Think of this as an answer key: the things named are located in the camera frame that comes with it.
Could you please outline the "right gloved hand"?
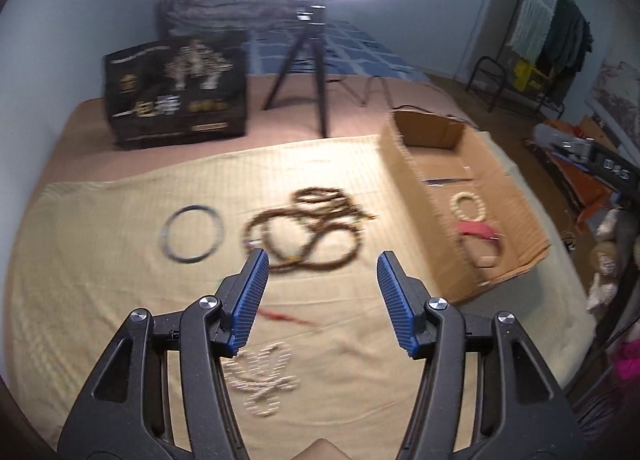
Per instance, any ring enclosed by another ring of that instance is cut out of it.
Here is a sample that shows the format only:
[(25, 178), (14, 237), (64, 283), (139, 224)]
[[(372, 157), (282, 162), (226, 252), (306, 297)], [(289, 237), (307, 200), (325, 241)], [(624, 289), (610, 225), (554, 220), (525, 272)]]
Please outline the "right gloved hand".
[(607, 308), (620, 290), (627, 266), (639, 265), (639, 220), (627, 210), (612, 209), (599, 225), (596, 240), (590, 253), (594, 269), (587, 298), (590, 313)]

